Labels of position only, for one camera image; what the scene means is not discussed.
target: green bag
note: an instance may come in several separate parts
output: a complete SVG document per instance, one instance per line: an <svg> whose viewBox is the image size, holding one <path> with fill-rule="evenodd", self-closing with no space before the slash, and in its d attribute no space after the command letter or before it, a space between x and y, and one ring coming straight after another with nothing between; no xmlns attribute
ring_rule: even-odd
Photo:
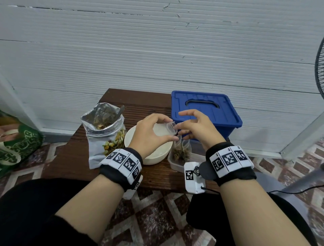
<svg viewBox="0 0 324 246"><path fill-rule="evenodd" d="M0 177L19 166L43 143L43 135L0 110Z"/></svg>

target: person's left hand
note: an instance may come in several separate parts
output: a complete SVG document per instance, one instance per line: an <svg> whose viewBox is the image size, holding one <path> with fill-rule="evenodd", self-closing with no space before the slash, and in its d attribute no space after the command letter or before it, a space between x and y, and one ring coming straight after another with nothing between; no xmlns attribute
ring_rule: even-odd
<svg viewBox="0 0 324 246"><path fill-rule="evenodd" d="M163 114L151 114L136 124L136 129L129 148L136 150L144 159L158 147L170 141L178 141L173 135L157 136L153 131L155 123L169 123L173 120Z"/></svg>

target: tabletop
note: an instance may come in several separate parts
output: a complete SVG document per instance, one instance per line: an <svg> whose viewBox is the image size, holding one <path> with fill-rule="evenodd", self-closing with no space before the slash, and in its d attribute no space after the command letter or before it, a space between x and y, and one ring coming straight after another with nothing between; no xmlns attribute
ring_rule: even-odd
<svg viewBox="0 0 324 246"><path fill-rule="evenodd" d="M99 102L108 102L118 107L124 105L124 124L127 130L152 113L171 116L171 95L165 93L108 89ZM88 159L88 141L81 125L56 158L44 167L42 177L91 181L99 170L90 170ZM141 173L141 187L185 191L184 174L171 169L167 158L156 165L143 166ZM206 187L219 190L213 181L206 181Z"/></svg>

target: blue container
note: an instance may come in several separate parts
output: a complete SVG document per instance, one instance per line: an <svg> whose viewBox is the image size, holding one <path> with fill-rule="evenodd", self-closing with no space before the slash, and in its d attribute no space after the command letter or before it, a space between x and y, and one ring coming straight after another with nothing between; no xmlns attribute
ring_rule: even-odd
<svg viewBox="0 0 324 246"><path fill-rule="evenodd" d="M175 123L195 119L194 116L180 116L178 112L197 109L209 117L219 133L226 139L242 126L242 120L235 111L228 96L224 94L173 91L171 94L171 118Z"/></svg>

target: rectangular plastic container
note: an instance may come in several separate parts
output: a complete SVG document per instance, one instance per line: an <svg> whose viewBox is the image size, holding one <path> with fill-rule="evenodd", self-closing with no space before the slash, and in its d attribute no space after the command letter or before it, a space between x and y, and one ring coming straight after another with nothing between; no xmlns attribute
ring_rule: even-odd
<svg viewBox="0 0 324 246"><path fill-rule="evenodd" d="M179 116L178 112L197 109L209 117L225 139L234 128L240 128L243 124L230 99L224 94L173 91L171 100L171 118L175 123L195 119L193 116Z"/></svg>
<svg viewBox="0 0 324 246"><path fill-rule="evenodd" d="M200 142L190 140L191 144L191 155L189 162L204 162L206 161L206 151L203 149L203 146ZM185 164L184 160L175 160L173 158L173 155L171 154L173 146L171 147L171 150L168 155L168 161L170 163L170 167L177 171L184 173L183 165Z"/></svg>

